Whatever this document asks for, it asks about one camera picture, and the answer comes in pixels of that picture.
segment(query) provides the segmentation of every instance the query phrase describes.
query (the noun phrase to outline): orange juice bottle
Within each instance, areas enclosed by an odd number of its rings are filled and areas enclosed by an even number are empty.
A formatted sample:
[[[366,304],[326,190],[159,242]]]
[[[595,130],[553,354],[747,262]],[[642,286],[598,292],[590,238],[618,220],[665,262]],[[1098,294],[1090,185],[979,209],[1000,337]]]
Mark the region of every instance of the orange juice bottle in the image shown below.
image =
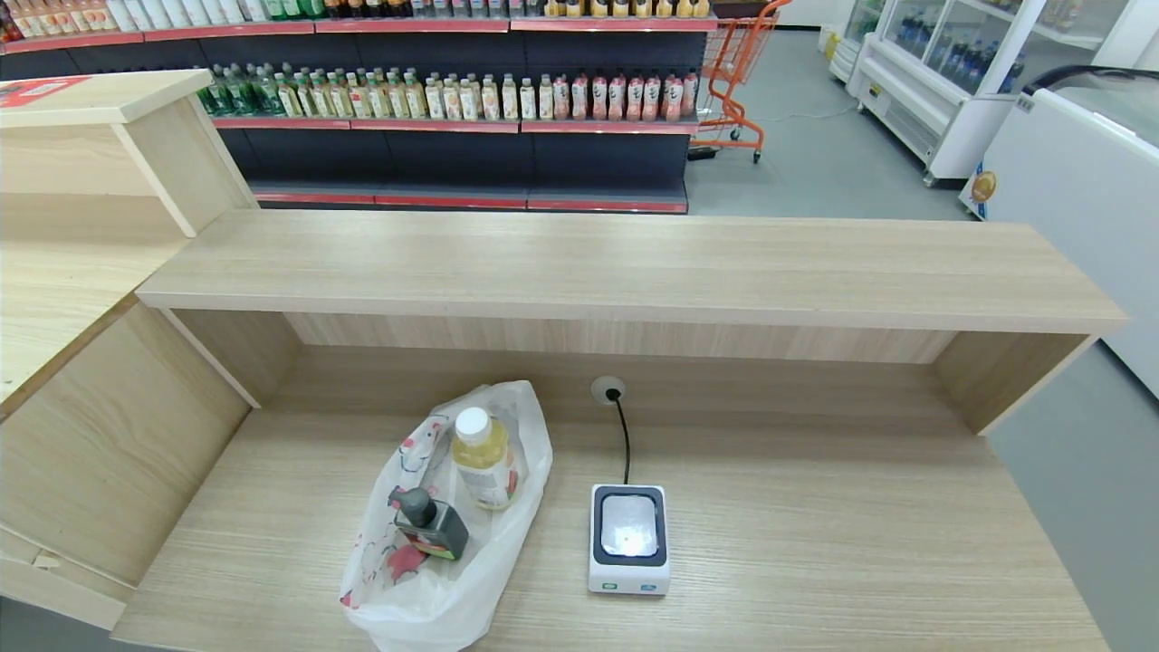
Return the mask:
[[[482,408],[468,408],[454,420],[451,456],[480,507],[504,510],[519,484],[515,449],[503,423]]]

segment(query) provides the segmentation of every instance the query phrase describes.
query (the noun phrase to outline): checkout counter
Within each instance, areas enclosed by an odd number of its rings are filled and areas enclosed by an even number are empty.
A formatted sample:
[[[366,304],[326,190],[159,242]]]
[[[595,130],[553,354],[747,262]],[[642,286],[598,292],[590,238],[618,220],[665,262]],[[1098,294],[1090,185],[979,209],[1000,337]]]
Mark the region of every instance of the checkout counter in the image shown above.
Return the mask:
[[[480,650],[1105,647],[977,437],[1124,320],[1032,228],[261,210],[207,82],[0,109],[5,170],[52,170],[3,182],[5,595],[160,647],[369,651],[337,592],[381,466],[526,379],[555,463]],[[600,375],[668,492],[663,600],[586,589],[624,462]]]

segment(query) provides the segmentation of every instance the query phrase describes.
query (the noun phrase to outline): glass door fridge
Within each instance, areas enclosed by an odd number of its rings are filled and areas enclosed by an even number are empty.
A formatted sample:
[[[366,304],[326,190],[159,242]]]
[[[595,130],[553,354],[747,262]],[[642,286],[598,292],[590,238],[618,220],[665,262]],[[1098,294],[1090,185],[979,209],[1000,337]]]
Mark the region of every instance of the glass door fridge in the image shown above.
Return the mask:
[[[858,53],[861,51],[861,43],[865,37],[877,30],[877,22],[885,9],[885,0],[858,0],[850,14],[850,22],[845,25],[845,34],[833,50],[833,58],[829,64],[829,72],[843,82],[850,80],[853,74],[853,66],[858,61]]]
[[[1064,65],[1131,66],[1159,0],[890,0],[847,88],[926,166],[965,178],[1014,97]]]

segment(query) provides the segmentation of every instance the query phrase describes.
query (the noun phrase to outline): white bottle cap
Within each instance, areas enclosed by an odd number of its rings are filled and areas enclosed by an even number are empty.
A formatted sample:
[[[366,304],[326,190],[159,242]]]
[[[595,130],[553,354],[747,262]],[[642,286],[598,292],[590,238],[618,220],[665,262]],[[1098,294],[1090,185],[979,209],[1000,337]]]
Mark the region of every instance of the white bottle cap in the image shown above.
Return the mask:
[[[483,444],[491,435],[491,418],[482,408],[468,408],[455,418],[454,432],[466,444]]]

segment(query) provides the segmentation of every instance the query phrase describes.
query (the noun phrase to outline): gray floor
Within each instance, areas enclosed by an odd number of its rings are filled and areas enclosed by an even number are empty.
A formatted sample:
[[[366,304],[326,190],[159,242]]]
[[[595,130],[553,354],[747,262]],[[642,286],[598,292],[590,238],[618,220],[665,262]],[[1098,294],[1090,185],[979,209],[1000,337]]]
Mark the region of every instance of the gray floor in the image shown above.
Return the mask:
[[[688,163],[698,214],[965,219],[956,190],[921,185],[919,163],[831,81],[816,32],[778,31],[738,96],[767,130],[746,151]],[[788,117],[840,113],[836,117]],[[1159,402],[1099,346],[991,437],[1110,646],[1159,649]],[[144,647],[0,601],[0,652]]]

